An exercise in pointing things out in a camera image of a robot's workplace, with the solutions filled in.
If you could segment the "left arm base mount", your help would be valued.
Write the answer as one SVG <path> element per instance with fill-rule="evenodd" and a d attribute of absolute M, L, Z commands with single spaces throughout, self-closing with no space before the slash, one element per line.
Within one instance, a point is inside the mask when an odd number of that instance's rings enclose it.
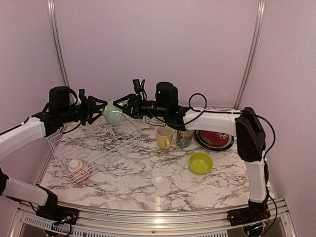
<path fill-rule="evenodd" d="M 38 206 L 36 215 L 53 221 L 52 227 L 69 225 L 69 231 L 64 237 L 69 237 L 73 231 L 73 225 L 78 219 L 79 210 L 66 206 L 60 206 L 56 199 L 47 200 L 45 205 Z"/>

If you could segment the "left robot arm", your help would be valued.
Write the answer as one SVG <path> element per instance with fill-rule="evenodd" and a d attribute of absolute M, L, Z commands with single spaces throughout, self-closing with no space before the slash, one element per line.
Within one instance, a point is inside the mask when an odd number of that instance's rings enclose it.
<path fill-rule="evenodd" d="M 77 122 L 82 126 L 94 123 L 107 104 L 93 96 L 86 97 L 84 89 L 78 92 L 67 86 L 50 89 L 49 101 L 41 112 L 0 134 L 0 160 L 4 161 L 26 145 L 54 134 L 67 123 Z M 41 187 L 10 179 L 3 172 L 0 174 L 0 193 L 43 206 L 42 210 L 52 220 L 62 216 L 62 208 L 52 194 Z"/>

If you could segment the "pale green cup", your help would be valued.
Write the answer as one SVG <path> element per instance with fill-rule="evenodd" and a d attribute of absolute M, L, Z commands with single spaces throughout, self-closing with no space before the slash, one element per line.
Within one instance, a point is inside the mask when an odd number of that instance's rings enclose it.
<path fill-rule="evenodd" d="M 113 102 L 114 100 L 108 101 L 108 104 L 102 109 L 102 116 L 108 124 L 118 126 L 122 117 L 122 110 L 114 106 Z"/>

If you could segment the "lime green bowl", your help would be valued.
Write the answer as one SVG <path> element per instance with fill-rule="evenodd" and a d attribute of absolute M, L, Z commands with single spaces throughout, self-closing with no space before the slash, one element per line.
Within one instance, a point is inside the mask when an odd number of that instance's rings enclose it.
<path fill-rule="evenodd" d="M 194 153 L 189 158 L 189 168 L 195 175 L 204 175 L 213 168 L 213 159 L 206 153 Z"/>

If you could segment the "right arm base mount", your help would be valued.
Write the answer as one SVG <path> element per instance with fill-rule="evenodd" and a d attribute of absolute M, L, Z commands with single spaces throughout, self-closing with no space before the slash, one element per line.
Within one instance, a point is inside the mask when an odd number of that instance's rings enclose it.
<path fill-rule="evenodd" d="M 227 212 L 227 219 L 231 226 L 242 225 L 247 237 L 260 237 L 270 221 L 270 216 L 266 201 L 257 203 L 249 200 L 248 207 Z"/>

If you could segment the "yellow mug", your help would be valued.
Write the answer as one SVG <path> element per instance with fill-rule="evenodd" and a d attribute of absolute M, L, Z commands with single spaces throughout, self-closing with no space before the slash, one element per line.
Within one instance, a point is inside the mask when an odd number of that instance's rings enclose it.
<path fill-rule="evenodd" d="M 173 138 L 173 129 L 170 127 L 158 127 L 156 130 L 157 145 L 162 150 L 170 148 Z"/>

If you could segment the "green patterned tall mug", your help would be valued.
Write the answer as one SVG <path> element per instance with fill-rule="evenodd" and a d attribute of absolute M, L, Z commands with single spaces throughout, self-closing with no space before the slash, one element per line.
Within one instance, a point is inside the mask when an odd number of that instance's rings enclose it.
<path fill-rule="evenodd" d="M 176 136 L 176 144 L 180 148 L 187 148 L 190 146 L 192 142 L 194 132 L 193 131 L 180 131 L 177 130 L 177 136 Z"/>

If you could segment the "black rimmed beige plate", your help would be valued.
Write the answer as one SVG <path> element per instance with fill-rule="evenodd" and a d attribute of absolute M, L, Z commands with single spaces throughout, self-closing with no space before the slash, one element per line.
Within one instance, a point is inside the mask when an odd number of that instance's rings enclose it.
<path fill-rule="evenodd" d="M 234 137 L 221 132 L 195 130 L 195 141 L 204 149 L 214 152 L 228 150 L 234 144 Z"/>

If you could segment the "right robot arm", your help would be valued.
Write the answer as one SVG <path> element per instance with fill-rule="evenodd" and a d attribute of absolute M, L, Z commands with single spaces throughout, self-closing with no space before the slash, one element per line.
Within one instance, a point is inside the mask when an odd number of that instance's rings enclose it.
<path fill-rule="evenodd" d="M 148 100 L 144 82 L 133 80 L 134 93 L 117 99 L 113 105 L 131 118 L 156 118 L 180 131 L 203 130 L 229 134 L 237 139 L 237 153 L 246 165 L 250 197 L 244 216 L 255 221 L 267 208 L 269 172 L 265 162 L 266 133 L 260 117 L 251 107 L 241 111 L 198 111 L 178 104 L 178 89 L 170 82 L 156 85 L 154 100 Z"/>

